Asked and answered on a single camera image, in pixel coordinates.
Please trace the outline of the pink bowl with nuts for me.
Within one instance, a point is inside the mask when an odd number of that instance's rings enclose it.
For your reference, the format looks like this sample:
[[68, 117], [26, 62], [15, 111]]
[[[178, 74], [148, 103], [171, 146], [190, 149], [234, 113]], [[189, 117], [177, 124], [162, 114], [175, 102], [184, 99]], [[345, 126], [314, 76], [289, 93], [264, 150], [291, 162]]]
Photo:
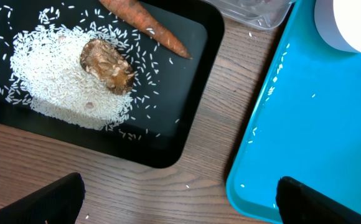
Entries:
[[331, 47], [361, 53], [361, 0], [316, 0], [314, 22]]

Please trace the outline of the brown nut clump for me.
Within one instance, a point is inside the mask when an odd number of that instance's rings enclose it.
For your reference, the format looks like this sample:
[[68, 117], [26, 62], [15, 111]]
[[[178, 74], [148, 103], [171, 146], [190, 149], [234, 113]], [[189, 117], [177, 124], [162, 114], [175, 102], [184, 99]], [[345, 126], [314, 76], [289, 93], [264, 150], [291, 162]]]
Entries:
[[125, 95], [133, 89], [135, 71], [116, 48], [105, 40], [89, 40], [80, 54], [80, 65], [115, 95]]

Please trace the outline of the orange carrot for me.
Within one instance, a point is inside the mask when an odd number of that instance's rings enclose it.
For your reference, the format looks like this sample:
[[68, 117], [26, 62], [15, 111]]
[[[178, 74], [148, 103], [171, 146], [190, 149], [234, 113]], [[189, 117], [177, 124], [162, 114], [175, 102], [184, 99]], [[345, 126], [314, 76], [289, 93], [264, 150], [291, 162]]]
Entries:
[[184, 44], [160, 24], [137, 0], [100, 0], [100, 3], [114, 15], [137, 30], [144, 32], [175, 54], [192, 59]]

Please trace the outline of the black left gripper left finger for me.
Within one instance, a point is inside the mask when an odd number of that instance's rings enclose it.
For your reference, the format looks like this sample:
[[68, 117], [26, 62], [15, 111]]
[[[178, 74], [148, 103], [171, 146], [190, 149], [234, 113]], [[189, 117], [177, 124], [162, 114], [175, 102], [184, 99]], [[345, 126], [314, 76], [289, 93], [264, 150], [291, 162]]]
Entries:
[[84, 181], [73, 172], [0, 209], [0, 223], [73, 224], [84, 199]]

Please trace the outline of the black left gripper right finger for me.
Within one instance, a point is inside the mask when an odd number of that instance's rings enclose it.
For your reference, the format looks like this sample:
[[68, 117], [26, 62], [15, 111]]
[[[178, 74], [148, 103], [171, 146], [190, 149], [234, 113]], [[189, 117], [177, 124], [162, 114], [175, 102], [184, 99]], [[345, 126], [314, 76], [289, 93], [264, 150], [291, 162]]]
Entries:
[[284, 224], [361, 224], [361, 214], [292, 177], [282, 177], [276, 204]]

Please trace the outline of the white rice pile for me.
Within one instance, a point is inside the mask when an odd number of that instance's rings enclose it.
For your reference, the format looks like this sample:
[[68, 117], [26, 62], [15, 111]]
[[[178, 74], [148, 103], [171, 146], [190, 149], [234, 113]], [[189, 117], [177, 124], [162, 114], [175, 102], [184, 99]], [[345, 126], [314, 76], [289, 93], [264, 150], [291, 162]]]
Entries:
[[[135, 76], [115, 94], [80, 64], [91, 40], [113, 46]], [[0, 1], [0, 101], [68, 124], [114, 131], [153, 108], [161, 45], [94, 1]]]

